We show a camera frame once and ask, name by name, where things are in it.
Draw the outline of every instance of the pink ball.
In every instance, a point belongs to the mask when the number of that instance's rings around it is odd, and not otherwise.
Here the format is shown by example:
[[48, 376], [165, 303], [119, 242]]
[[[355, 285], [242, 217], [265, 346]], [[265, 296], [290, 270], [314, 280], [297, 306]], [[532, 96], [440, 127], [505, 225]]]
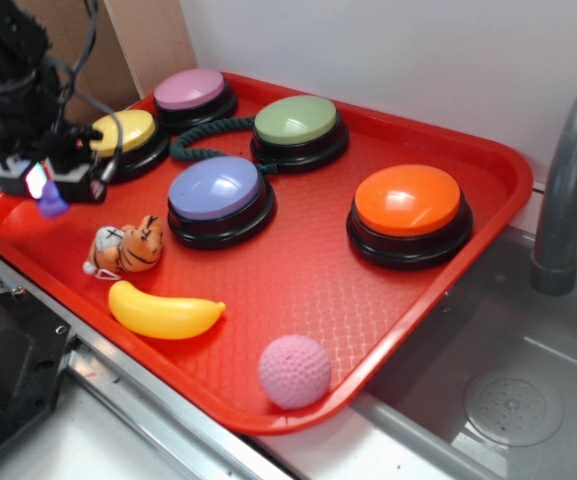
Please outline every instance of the pink ball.
[[279, 407], [290, 410], [316, 402], [328, 391], [332, 366], [319, 343], [304, 335], [272, 341], [259, 360], [259, 380]]

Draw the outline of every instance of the sink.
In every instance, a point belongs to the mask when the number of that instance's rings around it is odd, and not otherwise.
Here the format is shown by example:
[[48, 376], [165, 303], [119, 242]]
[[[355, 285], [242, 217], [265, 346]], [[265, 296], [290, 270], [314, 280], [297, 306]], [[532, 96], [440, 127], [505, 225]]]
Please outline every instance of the sink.
[[535, 292], [532, 246], [507, 228], [364, 392], [490, 478], [577, 480], [577, 287]]

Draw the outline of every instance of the white wall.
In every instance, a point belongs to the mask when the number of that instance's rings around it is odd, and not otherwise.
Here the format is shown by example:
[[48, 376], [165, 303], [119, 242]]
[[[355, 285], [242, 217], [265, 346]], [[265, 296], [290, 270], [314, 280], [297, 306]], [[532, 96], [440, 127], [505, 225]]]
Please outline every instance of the white wall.
[[180, 0], [199, 66], [497, 140], [544, 182], [577, 0]]

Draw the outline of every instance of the round button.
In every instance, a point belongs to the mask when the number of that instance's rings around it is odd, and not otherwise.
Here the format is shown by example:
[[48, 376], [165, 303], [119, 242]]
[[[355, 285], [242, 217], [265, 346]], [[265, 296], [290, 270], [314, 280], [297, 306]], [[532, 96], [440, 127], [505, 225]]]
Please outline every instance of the round button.
[[170, 187], [173, 210], [189, 220], [217, 220], [248, 205], [259, 192], [262, 177], [249, 161], [215, 157], [188, 167]]
[[336, 121], [337, 109], [330, 100], [298, 95], [262, 109], [255, 117], [255, 128], [263, 141], [298, 145], [325, 135]]
[[392, 237], [425, 235], [459, 212], [461, 190], [452, 176], [426, 165], [399, 165], [366, 178], [355, 193], [361, 222]]
[[[129, 152], [141, 147], [146, 143], [157, 129], [157, 124], [152, 115], [144, 110], [123, 110], [115, 113], [115, 117], [121, 125], [122, 149]], [[90, 148], [97, 151], [101, 157], [110, 157], [117, 148], [117, 123], [110, 116], [100, 118], [92, 124], [95, 130], [103, 134], [101, 140], [90, 142]]]
[[225, 81], [223, 75], [207, 68], [176, 73], [155, 88], [157, 105], [167, 110], [198, 107], [219, 96]]

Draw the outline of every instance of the plastic tray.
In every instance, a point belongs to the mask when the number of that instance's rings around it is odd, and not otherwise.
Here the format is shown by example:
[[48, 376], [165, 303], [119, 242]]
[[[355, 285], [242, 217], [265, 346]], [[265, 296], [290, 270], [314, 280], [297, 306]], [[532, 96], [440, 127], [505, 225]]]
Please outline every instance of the plastic tray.
[[[300, 94], [226, 74], [238, 117]], [[45, 220], [33, 201], [0, 194], [0, 254], [91, 326], [224, 426], [246, 434], [295, 431], [334, 414], [354, 397], [479, 254], [525, 204], [532, 172], [513, 150], [483, 139], [336, 102], [350, 129], [342, 158], [314, 172], [270, 176], [276, 217], [258, 236], [221, 251], [197, 251], [165, 232], [156, 268], [124, 274], [162, 296], [223, 301], [227, 311], [205, 334], [182, 341], [140, 337], [110, 314], [110, 282], [85, 275], [95, 231], [166, 218], [167, 191], [187, 164], [167, 159], [138, 180], [111, 186], [102, 205], [73, 205]], [[152, 111], [152, 98], [135, 106]], [[251, 158], [250, 132], [196, 144]], [[369, 265], [351, 251], [345, 221], [357, 186], [401, 163], [432, 165], [460, 184], [474, 214], [473, 237], [449, 263], [417, 272]], [[257, 377], [263, 349], [287, 334], [309, 335], [329, 353], [329, 393], [283, 411]]]

